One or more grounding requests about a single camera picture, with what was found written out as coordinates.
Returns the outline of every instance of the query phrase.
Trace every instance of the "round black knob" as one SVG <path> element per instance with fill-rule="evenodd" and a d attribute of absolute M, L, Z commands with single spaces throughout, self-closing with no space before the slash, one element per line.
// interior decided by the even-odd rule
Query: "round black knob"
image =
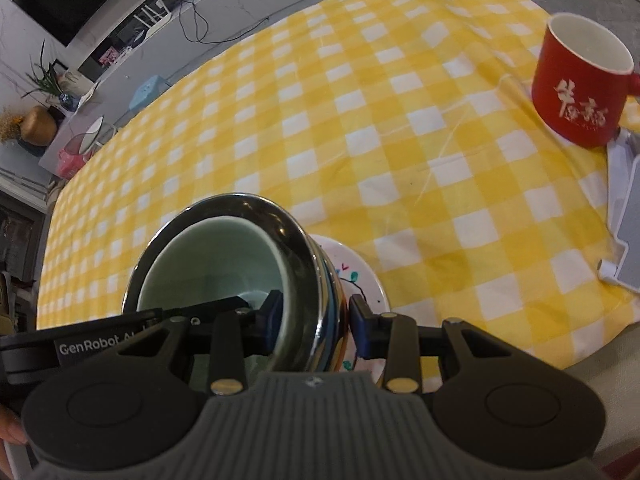
<path fill-rule="evenodd" d="M 175 446 L 201 406 L 198 394 L 146 358 L 118 366 L 88 360 L 38 386 L 25 402 L 22 421 L 39 459 L 80 471 L 109 471 Z"/>
<path fill-rule="evenodd" d="M 129 385 L 91 384 L 72 394 L 66 405 L 69 416 L 78 424 L 108 428 L 127 422 L 140 412 L 142 396 Z"/>
<path fill-rule="evenodd" d="M 558 416 L 560 402 L 550 391 L 533 384 L 506 384 L 486 397 L 495 418 L 510 426 L 536 428 Z"/>

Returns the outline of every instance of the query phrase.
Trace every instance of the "blue stool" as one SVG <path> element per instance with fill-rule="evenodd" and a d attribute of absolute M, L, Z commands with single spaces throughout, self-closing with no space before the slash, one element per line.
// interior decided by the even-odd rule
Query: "blue stool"
<path fill-rule="evenodd" d="M 129 103 L 129 111 L 137 114 L 140 110 L 151 104 L 156 98 L 162 95 L 162 92 L 171 88 L 169 82 L 155 75 L 148 81 L 139 86 L 134 92 L 131 102 Z"/>

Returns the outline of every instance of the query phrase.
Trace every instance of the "painted plate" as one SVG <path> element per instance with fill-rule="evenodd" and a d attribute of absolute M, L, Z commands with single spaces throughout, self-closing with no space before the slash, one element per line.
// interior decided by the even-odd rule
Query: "painted plate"
<path fill-rule="evenodd" d="M 320 235 L 311 235 L 311 237 L 322 247 L 331 263 L 334 264 L 334 269 L 340 277 L 342 290 L 347 298 L 350 298 L 352 294 L 361 294 L 374 314 L 389 312 L 389 301 L 380 280 L 358 253 L 332 238 Z M 374 382 L 378 382 L 384 369 L 384 359 L 365 361 L 356 358 L 356 345 L 350 334 L 340 371 L 368 370 L 371 372 Z"/>

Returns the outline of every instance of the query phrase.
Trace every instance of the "potted plant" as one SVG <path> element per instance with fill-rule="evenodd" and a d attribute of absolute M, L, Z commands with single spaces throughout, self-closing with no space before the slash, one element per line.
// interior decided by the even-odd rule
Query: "potted plant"
<path fill-rule="evenodd" d="M 44 68 L 42 64 L 42 54 L 44 53 L 44 40 L 42 41 L 42 47 L 40 49 L 40 63 L 31 63 L 31 74 L 27 74 L 27 78 L 36 85 L 36 88 L 27 92 L 22 97 L 34 92 L 42 92 L 43 94 L 50 94 L 58 98 L 60 105 L 69 112 L 75 112 L 78 109 L 80 99 L 69 92 L 63 91 L 58 83 L 58 76 L 53 68 L 53 63 L 49 63 L 48 68 Z M 41 74 L 36 74 L 36 68 L 40 70 Z"/>

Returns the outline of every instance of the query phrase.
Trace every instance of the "gray ribbed grip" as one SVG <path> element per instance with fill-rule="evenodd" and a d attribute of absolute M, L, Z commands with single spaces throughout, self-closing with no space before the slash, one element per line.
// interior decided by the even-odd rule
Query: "gray ribbed grip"
<path fill-rule="evenodd" d="M 43 463 L 33 480 L 604 480 L 588 460 L 546 472 L 489 465 L 459 450 L 412 395 L 366 372 L 263 374 L 235 397 L 208 400 L 193 430 L 148 463 L 73 472 Z"/>

